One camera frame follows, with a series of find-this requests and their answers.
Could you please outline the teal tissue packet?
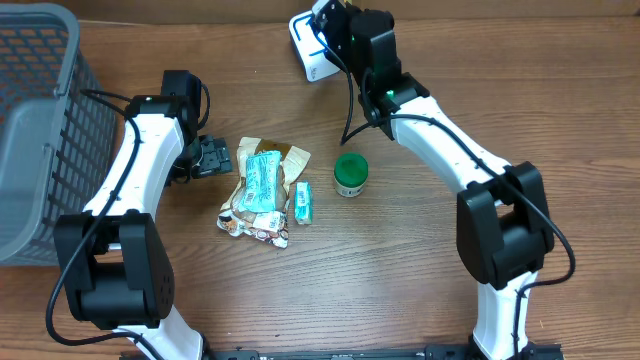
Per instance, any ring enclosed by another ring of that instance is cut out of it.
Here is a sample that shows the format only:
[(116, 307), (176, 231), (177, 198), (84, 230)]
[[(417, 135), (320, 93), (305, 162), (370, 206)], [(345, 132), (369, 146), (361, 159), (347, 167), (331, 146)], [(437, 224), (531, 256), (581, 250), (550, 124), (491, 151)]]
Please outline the teal tissue packet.
[(246, 161), (246, 186), (239, 204), (241, 211), (271, 212), (277, 209), (281, 153), (266, 151)]

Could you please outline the brown white snack bag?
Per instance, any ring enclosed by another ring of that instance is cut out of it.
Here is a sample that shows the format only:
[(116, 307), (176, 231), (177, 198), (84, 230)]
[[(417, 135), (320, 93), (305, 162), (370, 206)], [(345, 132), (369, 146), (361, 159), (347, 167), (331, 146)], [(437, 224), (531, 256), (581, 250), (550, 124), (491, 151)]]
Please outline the brown white snack bag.
[(216, 225), (232, 237), (248, 236), (288, 247), (290, 186), (311, 154), (297, 146), (244, 137), (237, 149), (239, 182), (221, 206)]

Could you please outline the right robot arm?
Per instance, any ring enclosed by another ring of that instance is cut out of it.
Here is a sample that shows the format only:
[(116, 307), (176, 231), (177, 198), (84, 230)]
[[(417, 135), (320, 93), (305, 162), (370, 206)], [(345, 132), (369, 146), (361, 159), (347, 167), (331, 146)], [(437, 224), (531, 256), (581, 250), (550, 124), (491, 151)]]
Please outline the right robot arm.
[(466, 359), (561, 358), (558, 346), (536, 345), (526, 335), (528, 297), (554, 248), (539, 171), (479, 146), (403, 71), (390, 13), (318, 1), (311, 28), (358, 87), (368, 126), (411, 150), (457, 197), (456, 247), (478, 283), (478, 316), (469, 345), (451, 352)]

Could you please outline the small teal carton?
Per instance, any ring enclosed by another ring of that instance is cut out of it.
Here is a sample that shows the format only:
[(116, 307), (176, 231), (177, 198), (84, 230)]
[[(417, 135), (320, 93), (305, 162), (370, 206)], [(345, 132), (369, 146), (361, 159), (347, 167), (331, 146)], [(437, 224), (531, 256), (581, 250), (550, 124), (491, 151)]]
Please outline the small teal carton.
[(300, 225), (310, 225), (313, 221), (313, 195), (307, 181), (296, 184), (294, 217)]

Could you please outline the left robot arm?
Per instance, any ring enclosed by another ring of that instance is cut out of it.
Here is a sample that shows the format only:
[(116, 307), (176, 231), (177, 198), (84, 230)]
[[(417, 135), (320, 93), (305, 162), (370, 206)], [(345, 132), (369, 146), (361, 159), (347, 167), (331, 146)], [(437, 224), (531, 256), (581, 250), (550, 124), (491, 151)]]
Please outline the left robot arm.
[(127, 98), (125, 108), (113, 93), (81, 93), (123, 117), (124, 138), (98, 192), (54, 227), (61, 274), (47, 332), (66, 346), (126, 338), (146, 359), (210, 359), (205, 336), (174, 305), (174, 271), (155, 224), (166, 187), (232, 169), (225, 141), (200, 132), (209, 90), (187, 70), (167, 70), (159, 94)]

